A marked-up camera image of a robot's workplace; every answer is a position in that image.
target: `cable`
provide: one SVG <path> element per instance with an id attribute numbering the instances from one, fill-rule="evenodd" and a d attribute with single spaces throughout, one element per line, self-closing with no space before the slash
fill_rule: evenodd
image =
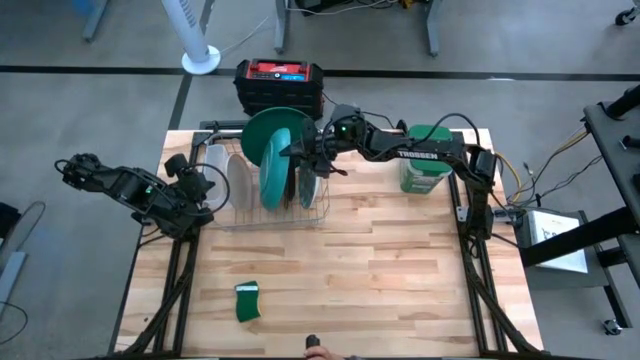
<path id="1" fill-rule="evenodd" d="M 265 23 L 265 22 L 267 22 L 267 20 L 269 20 L 269 16 L 267 16 L 266 18 L 264 18 L 264 20 L 262 20 L 262 21 L 260 22 L 260 24 L 258 24 L 258 26 L 256 26 L 256 27 L 255 27 L 255 29 L 253 29 L 253 30 L 249 33 L 249 35 L 245 36 L 245 38 L 244 38 L 244 39 L 242 39 L 242 40 L 238 41 L 237 43 L 235 43 L 235 44 L 233 44 L 233 45 L 231 45 L 231 46 L 227 46 L 226 48 L 224 48 L 224 49 L 220 50 L 220 54 L 224 53 L 225 51 L 231 50 L 231 49 L 233 49 L 233 48 L 235 48 L 235 47 L 238 47 L 238 46 L 240 46 L 240 45 L 244 44 L 244 43 L 245 43 L 245 41 L 249 40 L 253 35 L 255 35 L 255 34 L 256 34 L 256 32 L 258 31 L 258 29 L 260 29 L 260 28 L 262 27 L 262 25 L 264 25 L 264 23 Z"/>
<path id="2" fill-rule="evenodd" d="M 498 234 L 496 234 L 496 233 L 491 233 L 491 237 L 494 237 L 494 238 L 496 238 L 496 239 L 502 240 L 502 241 L 504 241 L 504 242 L 506 242 L 506 243 L 508 243 L 508 244 L 511 244 L 511 245 L 513 245 L 513 246 L 517 247 L 518 249 L 520 249 L 520 246 L 519 246 L 518 244 L 516 244 L 515 242 L 513 242 L 513 241 L 511 241 L 511 240 L 507 239 L 506 237 L 504 237 L 504 236 L 502 236 L 502 235 L 498 235 Z"/>
<path id="3" fill-rule="evenodd" d="M 208 167 L 210 169 L 215 170 L 218 174 L 220 174 L 220 176 L 222 176 L 222 180 L 224 180 L 224 184 L 227 186 L 227 195 L 224 197 L 224 201 L 222 202 L 222 204 L 220 204 L 220 206 L 215 208 L 215 210 L 211 210 L 205 213 L 190 213 L 186 211 L 182 211 L 182 213 L 189 216 L 209 216 L 211 214 L 218 212 L 218 210 L 222 209 L 227 204 L 227 201 L 229 201 L 229 197 L 231 196 L 231 186 L 229 185 L 229 179 L 227 179 L 224 173 L 213 165 L 205 164 L 205 163 L 196 163 L 196 164 L 185 167 L 184 170 L 193 169 L 194 167 L 197 167 L 197 166 Z"/>
<path id="4" fill-rule="evenodd" d="M 148 233 L 146 233 L 146 234 L 142 234 L 142 237 L 151 236 L 151 235 L 153 235 L 153 234 L 157 233 L 159 230 L 160 230 L 160 228 L 158 227 L 158 228 L 156 228 L 155 230 L 153 230 L 153 231 L 151 231 L 151 232 L 148 232 Z"/>
<path id="5" fill-rule="evenodd" d="M 452 118 L 454 116 L 462 118 L 464 121 L 466 121 L 473 128 L 473 131 L 476 133 L 476 144 L 478 144 L 478 146 L 480 146 L 480 132 L 478 131 L 478 127 L 476 126 L 476 124 L 473 123 L 473 121 L 471 121 L 471 119 L 469 119 L 469 117 L 467 117 L 464 114 L 460 114 L 460 113 L 450 113 L 450 114 L 447 114 L 447 115 L 441 117 L 440 120 L 438 120 L 438 122 L 436 122 L 435 125 L 433 125 L 433 127 L 431 128 L 431 131 L 429 131 L 427 136 L 425 136 L 424 138 L 418 140 L 418 142 L 414 143 L 413 146 L 422 144 L 423 142 L 429 140 L 431 135 L 433 135 L 433 133 L 436 132 L 436 129 L 438 128 L 438 126 L 442 122 L 444 122 L 445 120 L 447 120 L 449 118 Z"/>
<path id="6" fill-rule="evenodd" d="M 15 334 L 9 336 L 7 339 L 0 341 L 0 345 L 4 345 L 4 344 L 8 343 L 9 341 L 15 339 L 18 335 L 20 335 L 24 331 L 24 329 L 27 327 L 27 324 L 29 323 L 29 315 L 27 315 L 27 312 L 23 308 L 18 306 L 18 305 L 14 305 L 14 304 L 12 304 L 10 302 L 6 302 L 6 301 L 0 301 L 0 303 L 4 304 L 6 306 L 12 307 L 12 308 L 20 311 L 22 313 L 22 315 L 24 315 L 24 323 L 22 324 L 22 327 L 20 328 L 20 330 L 18 330 Z"/>
<path id="7" fill-rule="evenodd" d="M 500 159 L 500 162 L 502 162 L 503 167 L 504 164 L 507 165 L 507 167 L 509 168 L 509 171 L 511 171 L 511 174 L 513 174 L 513 177 L 516 179 L 516 186 L 518 189 L 520 189 L 522 187 L 522 182 L 520 181 L 520 176 L 518 176 L 518 172 L 516 172 L 516 169 L 513 167 L 513 165 L 511 165 L 511 162 L 509 162 L 509 160 L 507 160 L 506 157 L 504 157 L 504 155 L 502 155 L 499 152 L 495 152 L 496 156 L 498 157 L 498 159 Z"/>
<path id="8" fill-rule="evenodd" d="M 382 114 L 376 114 L 376 113 L 372 113 L 370 111 L 362 111 L 362 113 L 363 114 L 367 114 L 367 115 L 371 115 L 371 116 L 377 116 L 379 118 L 383 118 L 383 119 L 387 120 L 387 123 L 389 123 L 389 126 L 391 126 L 392 129 L 395 128 L 393 126 L 393 123 L 391 122 L 391 120 L 388 117 L 386 117 L 386 116 L 384 116 Z"/>
<path id="9" fill-rule="evenodd" d="M 569 150 L 570 148 L 572 148 L 573 146 L 575 146 L 576 144 L 578 144 L 580 141 L 582 141 L 582 140 L 583 140 L 584 138 L 586 138 L 586 137 L 587 137 L 587 134 L 586 134 L 586 133 L 584 133 L 584 134 L 580 134 L 580 135 L 579 135 L 578 137 L 576 137 L 575 139 L 572 139 L 572 141 L 571 141 L 570 143 L 568 143 L 568 144 L 566 144 L 566 145 L 562 146 L 561 148 L 559 148 L 558 150 L 556 150 L 556 151 L 555 151 L 555 152 L 554 152 L 554 153 L 549 157 L 549 159 L 547 159 L 547 161 L 545 162 L 545 164 L 542 166 L 541 170 L 538 172 L 538 176 L 536 176 L 536 177 L 534 177 L 534 178 L 533 178 L 533 181 L 532 181 L 532 183 L 531 183 L 531 186 L 530 186 L 530 187 L 528 187 L 528 188 L 526 188 L 526 189 L 524 189 L 524 190 L 519 190 L 519 191 L 517 191 L 516 193 L 514 193 L 514 194 L 513 194 L 513 195 L 511 195 L 511 196 L 514 196 L 514 195 L 516 195 L 516 194 L 518 194 L 518 193 L 524 193 L 524 192 L 526 192 L 526 191 L 529 191 L 529 190 L 535 189 L 536 184 L 538 183 L 538 181 L 540 180 L 540 177 L 542 176 L 542 174 L 544 173 L 544 171 L 547 169 L 547 167 L 548 167 L 548 166 L 549 166 L 549 164 L 551 163 L 551 160 L 553 160 L 556 156 L 558 156 L 558 155 L 562 154 L 563 152 L 565 152 L 565 151 Z M 535 201 L 535 200 L 532 200 L 534 196 L 535 196 L 535 191 L 531 193 L 531 195 L 529 196 L 529 198 L 528 198 L 527 200 L 522 201 L 522 202 L 520 202 L 519 204 L 520 204 L 520 205 L 522 205 L 522 204 L 524 204 L 524 205 L 528 205 L 528 204 L 530 204 L 531 202 Z"/>
<path id="10" fill-rule="evenodd" d="M 502 176 L 504 176 L 504 160 L 502 160 L 502 158 L 498 158 L 498 162 L 500 165 L 500 178 L 502 178 Z"/>
<path id="11" fill-rule="evenodd" d="M 143 246 L 145 246 L 145 245 L 147 245 L 149 243 L 152 243 L 154 241 L 158 241 L 158 240 L 163 239 L 165 237 L 167 237 L 167 236 L 166 235 L 158 235 L 158 236 L 156 236 L 156 237 L 154 237 L 152 239 L 149 239 L 149 240 L 147 240 L 147 241 L 145 241 L 143 243 L 138 244 L 138 249 L 140 249 L 141 247 L 143 247 Z"/>
<path id="12" fill-rule="evenodd" d="M 38 214 L 38 217 L 36 218 L 36 221 L 33 222 L 33 225 L 31 225 L 31 227 L 27 231 L 27 235 L 24 237 L 24 239 L 22 239 L 22 242 L 20 243 L 20 245 L 18 245 L 18 246 L 16 246 L 14 248 L 15 249 L 14 251 L 18 251 L 18 250 L 22 249 L 22 246 L 24 246 L 25 241 L 27 241 L 27 239 L 29 238 L 29 236 L 33 232 L 33 229 L 35 229 L 36 225 L 38 225 L 38 223 L 40 222 L 40 219 L 42 218 L 42 215 L 44 215 L 44 211 L 47 209 L 47 204 L 45 204 L 44 201 L 40 201 L 40 200 L 34 201 L 29 206 L 27 206 L 27 208 L 24 210 L 24 212 L 22 213 L 22 215 L 20 216 L 20 218 L 18 219 L 16 224 L 13 226 L 13 230 L 11 230 L 11 233 L 9 235 L 7 235 L 7 240 L 5 242 L 6 245 L 3 246 L 0 249 L 0 254 L 2 254 L 3 250 L 9 248 L 8 244 L 10 244 L 9 240 L 11 240 L 12 237 L 13 237 L 13 232 L 18 228 L 18 225 L 26 217 L 26 215 L 29 213 L 29 211 L 31 211 L 36 205 L 42 205 L 42 210 L 40 211 L 40 214 Z"/>
<path id="13" fill-rule="evenodd" d="M 388 9 L 390 7 L 393 6 L 392 2 L 387 3 L 386 5 L 382 5 L 382 6 L 372 6 L 371 2 L 364 2 L 364 0 L 357 0 L 358 4 L 362 4 L 362 5 L 369 5 L 369 7 L 371 7 L 372 9 L 375 10 L 384 10 L 384 9 Z"/>
<path id="14" fill-rule="evenodd" d="M 351 10 L 357 10 L 357 9 L 365 9 L 365 8 L 374 8 L 376 5 L 380 5 L 382 3 L 388 3 L 388 4 L 394 4 L 397 3 L 398 0 L 379 0 L 376 1 L 372 4 L 367 4 L 367 5 L 360 5 L 360 6 L 353 6 L 350 8 L 346 8 L 346 9 L 342 9 L 342 10 L 338 10 L 338 11 L 334 11 L 334 12 L 330 12 L 330 13 L 317 13 L 315 11 L 311 11 L 311 10 L 307 10 L 307 9 L 292 9 L 290 7 L 287 7 L 288 11 L 299 11 L 299 12 L 305 12 L 308 14 L 313 14 L 313 15 L 321 15 L 321 16 L 329 16 L 329 15 L 338 15 L 340 13 L 343 13 L 345 11 L 351 11 Z"/>
<path id="15" fill-rule="evenodd" d="M 522 187 L 519 188 L 518 190 L 516 190 L 515 193 L 513 193 L 512 195 L 508 196 L 507 199 L 511 199 L 513 197 L 512 200 L 510 200 L 510 202 L 515 202 L 517 199 L 520 198 L 520 195 L 526 191 L 529 190 L 533 190 L 531 196 L 526 200 L 526 201 L 530 201 L 533 196 L 535 195 L 535 185 L 538 181 L 538 179 L 540 178 L 540 176 L 542 175 L 542 173 L 544 172 L 544 170 L 547 168 L 547 166 L 549 165 L 549 163 L 551 162 L 551 160 L 556 157 L 557 155 L 561 154 L 562 152 L 568 150 L 569 148 L 573 147 L 574 145 L 576 145 L 577 143 L 579 143 L 580 141 L 582 141 L 585 137 L 587 137 L 587 133 L 586 131 L 582 131 L 580 133 L 577 133 L 581 128 L 576 129 L 576 131 L 573 132 L 572 135 L 569 136 L 569 138 L 563 143 L 561 144 L 557 150 L 555 150 L 553 152 L 553 154 L 551 154 L 551 156 L 549 157 L 549 159 L 547 159 L 546 163 L 541 166 L 540 168 L 538 168 L 538 170 L 536 170 L 534 172 L 534 174 L 538 174 L 537 176 L 532 176 L 531 178 L 531 183 L 532 185 L 526 189 L 522 189 L 522 187 L 526 186 L 527 182 L 525 182 L 524 184 L 522 184 Z"/>
<path id="16" fill-rule="evenodd" d="M 322 92 L 322 96 L 324 96 L 325 99 L 327 99 L 330 103 L 332 103 L 334 106 L 338 106 L 338 103 L 331 100 L 331 98 L 327 95 L 327 93 L 325 93 L 324 91 Z M 373 112 L 369 112 L 369 111 L 361 111 L 361 113 L 363 114 L 367 114 L 367 115 L 371 115 L 371 116 L 377 116 L 379 118 L 383 118 L 385 120 L 387 120 L 387 123 L 389 123 L 389 126 L 391 126 L 391 128 L 395 128 L 395 126 L 393 126 L 393 123 L 391 122 L 391 119 L 389 119 L 389 117 L 382 115 L 382 114 L 376 114 Z"/>
<path id="17" fill-rule="evenodd" d="M 491 197 L 493 197 L 493 200 L 495 200 L 496 203 L 498 203 L 498 206 L 500 206 L 502 210 L 504 210 L 507 214 L 509 214 L 509 210 L 507 210 L 507 208 L 504 207 L 504 205 L 502 205 L 500 200 L 498 200 L 498 198 L 496 197 L 496 194 L 494 194 L 493 192 L 490 192 L 489 194 L 491 194 Z"/>
<path id="18" fill-rule="evenodd" d="M 447 120 L 447 119 L 449 119 L 449 118 L 452 118 L 452 117 L 454 117 L 454 116 L 461 117 L 461 118 L 462 118 L 462 119 L 464 119 L 464 120 L 465 120 L 469 125 L 471 125 L 471 127 L 473 128 L 473 131 L 474 131 L 474 132 L 475 132 L 475 134 L 476 134 L 476 142 L 478 143 L 478 145 L 480 145 L 480 132 L 478 131 L 478 127 L 473 123 L 473 121 L 471 121 L 471 119 L 469 119 L 466 115 L 463 115 L 463 114 L 460 114 L 460 113 L 450 113 L 450 114 L 447 114 L 447 115 L 445 115 L 445 116 L 441 117 L 441 118 L 440 118 L 440 120 L 438 120 L 438 121 L 435 123 L 435 125 L 433 125 L 433 127 L 431 128 L 431 131 L 429 131 L 429 133 L 427 134 L 427 136 L 425 136 L 424 138 L 422 138 L 422 139 L 420 139 L 420 140 L 418 140 L 418 141 L 416 141 L 416 142 L 412 143 L 412 144 L 411 144 L 411 146 L 412 146 L 412 147 L 415 147 L 415 146 L 420 145 L 421 143 L 423 143 L 423 142 L 427 141 L 427 140 L 431 137 L 431 135 L 433 135 L 433 133 L 436 131 L 436 129 L 438 128 L 438 126 L 439 126 L 442 122 L 444 122 L 445 120 Z M 402 144 L 389 146 L 388 148 L 386 148 L 386 149 L 384 149 L 383 151 L 381 151 L 380 153 L 378 153 L 378 155 L 376 155 L 376 156 L 372 157 L 372 158 L 370 159 L 370 161 L 375 161 L 375 160 L 377 160 L 377 159 L 379 159 L 379 158 L 381 158 L 381 157 L 385 156 L 388 152 L 390 152 L 390 151 L 392 151 L 392 150 L 394 150 L 394 149 L 396 149 L 396 148 L 399 148 L 399 147 L 401 147 L 401 146 L 402 146 Z"/>
<path id="19" fill-rule="evenodd" d="M 554 186 L 552 189 L 547 190 L 544 193 L 542 193 L 542 195 L 540 195 L 540 198 L 543 198 L 543 197 L 551 194 L 554 191 L 557 191 L 557 190 L 560 190 L 560 189 L 562 189 L 564 187 L 569 186 L 569 184 L 571 184 L 573 182 L 573 180 L 575 180 L 578 176 L 580 176 L 582 173 L 587 171 L 591 166 L 599 163 L 601 160 L 602 160 L 602 155 L 596 156 L 591 161 L 589 161 L 589 163 L 584 168 L 582 168 L 582 170 L 569 175 L 568 178 L 566 178 L 565 180 L 557 183 L 556 186 Z"/>

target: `person's hand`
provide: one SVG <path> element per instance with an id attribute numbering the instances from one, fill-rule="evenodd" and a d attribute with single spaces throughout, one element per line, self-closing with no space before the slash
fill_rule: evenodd
<path id="1" fill-rule="evenodd" d="M 307 360 L 344 360 L 342 356 L 332 354 L 322 346 L 308 348 L 304 352 L 304 357 L 307 358 Z"/>

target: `red battery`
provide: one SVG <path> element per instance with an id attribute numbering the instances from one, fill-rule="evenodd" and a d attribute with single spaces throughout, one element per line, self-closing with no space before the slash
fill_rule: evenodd
<path id="1" fill-rule="evenodd" d="M 272 107 L 291 107 L 322 118 L 323 72 L 304 61 L 244 60 L 233 82 L 244 112 L 253 116 Z"/>

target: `green sponge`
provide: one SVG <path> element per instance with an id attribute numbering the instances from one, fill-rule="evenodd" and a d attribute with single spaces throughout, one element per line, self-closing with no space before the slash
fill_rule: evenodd
<path id="1" fill-rule="evenodd" d="M 260 317 L 259 295 L 257 281 L 236 285 L 236 317 L 239 322 L 243 323 Z"/>

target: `green canister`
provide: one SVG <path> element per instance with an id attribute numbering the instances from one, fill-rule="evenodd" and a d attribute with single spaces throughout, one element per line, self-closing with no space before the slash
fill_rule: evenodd
<path id="1" fill-rule="evenodd" d="M 409 129 L 409 136 L 422 139 L 433 126 L 415 125 Z M 429 138 L 435 141 L 451 141 L 451 131 L 438 127 Z M 428 194 L 444 177 L 451 174 L 451 166 L 433 160 L 402 159 L 400 161 L 400 188 L 407 193 Z"/>

